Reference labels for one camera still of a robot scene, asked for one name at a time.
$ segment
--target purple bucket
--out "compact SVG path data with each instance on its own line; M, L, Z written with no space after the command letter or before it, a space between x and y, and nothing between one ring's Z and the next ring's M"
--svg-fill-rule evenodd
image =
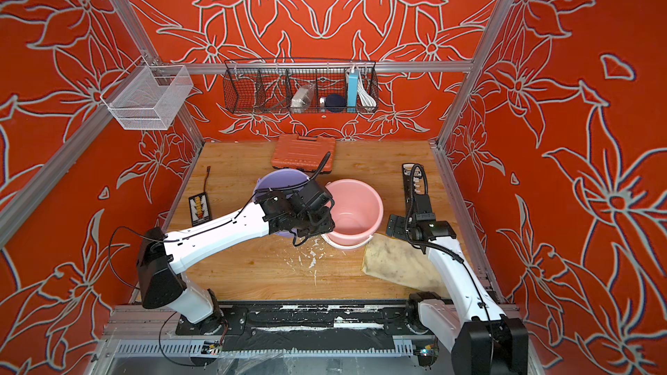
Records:
M282 170L273 171L269 174L266 174L264 177L257 180L257 188L278 188L278 187L287 187L299 184L308 179L308 175L305 172L299 170L292 170L291 168L283 168ZM285 236L288 238L293 237L294 235L288 232L287 230L281 230L276 232L280 236Z

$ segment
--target wooden tabletop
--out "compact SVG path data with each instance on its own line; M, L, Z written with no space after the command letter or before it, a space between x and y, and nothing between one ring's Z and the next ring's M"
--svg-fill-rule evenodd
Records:
M239 209L257 179L274 171L274 142L207 143L197 161L169 231L192 226L188 197L204 187L214 218ZM322 185L354 178L376 189L384 203L379 232L390 214L405 215L401 164L421 163L426 169L429 196L438 220L447 220L459 232L427 141L337 142L330 174ZM287 300L337 298L407 298L415 290L362 273L363 249L344 252L317 237L295 248L291 238L270 235L232 246L188 269L190 279L212 288L219 300Z

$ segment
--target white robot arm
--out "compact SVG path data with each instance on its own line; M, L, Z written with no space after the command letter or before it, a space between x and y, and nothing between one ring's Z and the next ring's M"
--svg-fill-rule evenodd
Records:
M188 279L186 271L216 252L279 230L291 230L295 246L297 238L303 243L330 232L335 226L330 214L334 200L312 178L298 192L266 192L236 212L190 229L167 234L150 230L137 265L144 308L167 306L198 325L199 333L216 332L222 321L217 299ZM407 223L391 215L387 235L422 249L442 277L456 313L435 295L413 294L406 306L408 324L430 329L438 337L452 353L456 374L525 373L528 333L523 324L508 319L485 291L463 257L454 230L447 222L435 221L428 195L411 194L410 199Z

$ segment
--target white mesh basket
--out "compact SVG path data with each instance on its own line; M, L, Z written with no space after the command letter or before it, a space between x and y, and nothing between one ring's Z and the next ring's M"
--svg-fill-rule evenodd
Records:
M166 130L192 89L192 79L183 66L176 76L154 76L150 67L140 70L108 104L109 112L123 129Z

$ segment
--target orange floral wallpaper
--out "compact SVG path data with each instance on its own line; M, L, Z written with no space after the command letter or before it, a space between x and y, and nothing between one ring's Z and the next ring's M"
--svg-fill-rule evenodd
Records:
M81 127L139 56L108 0L0 0L0 209ZM116 121L0 250L0 373L82 373L109 311L131 288L108 269L119 225L166 218L195 146L183 125L125 131ZM139 241L111 254L135 282Z
M472 58L496 0L130 0L165 63L275 57L376 61ZM220 76L196 78L189 109L208 140L280 133L340 139L437 136L461 73L381 76L374 114L233 115Z
M109 269L118 226L162 226L195 145L168 131L109 123L0 250L0 373L80 374L113 306L132 289ZM135 284L140 238L120 230L111 256Z
M447 141L549 374L667 371L663 0L514 0Z
M108 0L0 0L0 32L1 210L139 53Z

